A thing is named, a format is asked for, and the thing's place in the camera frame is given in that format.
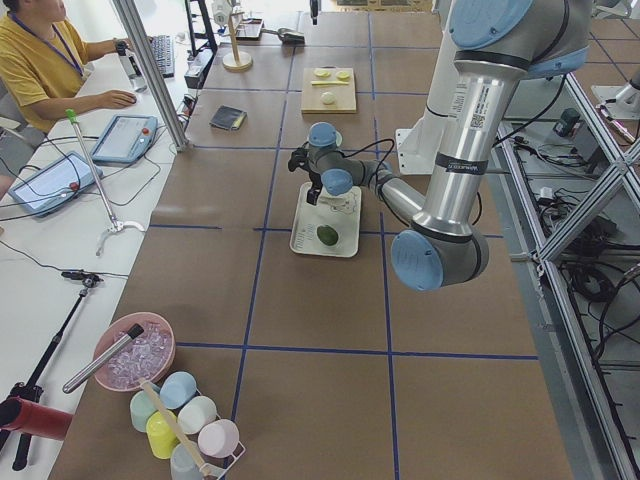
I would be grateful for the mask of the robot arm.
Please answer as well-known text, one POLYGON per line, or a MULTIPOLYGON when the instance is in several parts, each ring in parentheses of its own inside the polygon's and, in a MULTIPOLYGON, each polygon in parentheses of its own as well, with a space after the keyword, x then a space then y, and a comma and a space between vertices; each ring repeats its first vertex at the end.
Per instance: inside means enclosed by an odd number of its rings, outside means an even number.
POLYGON ((438 60, 457 76, 445 86, 447 110, 426 193, 374 161, 355 161, 326 122, 314 124, 300 167, 338 196, 367 186, 408 226, 392 242, 392 266, 416 291, 464 283, 489 260, 469 222, 499 123, 518 87, 531 78, 578 69, 587 58, 589 1, 455 1, 438 60))

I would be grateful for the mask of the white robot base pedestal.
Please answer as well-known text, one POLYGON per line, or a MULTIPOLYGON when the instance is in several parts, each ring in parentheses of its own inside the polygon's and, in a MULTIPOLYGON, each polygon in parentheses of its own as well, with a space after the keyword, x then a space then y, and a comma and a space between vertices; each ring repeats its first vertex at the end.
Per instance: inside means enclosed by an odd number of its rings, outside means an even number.
POLYGON ((403 175, 430 175, 443 137, 459 74, 454 66, 457 46, 449 32, 450 14, 457 1, 435 1, 442 41, 423 116, 411 129, 398 129, 398 160, 403 175))

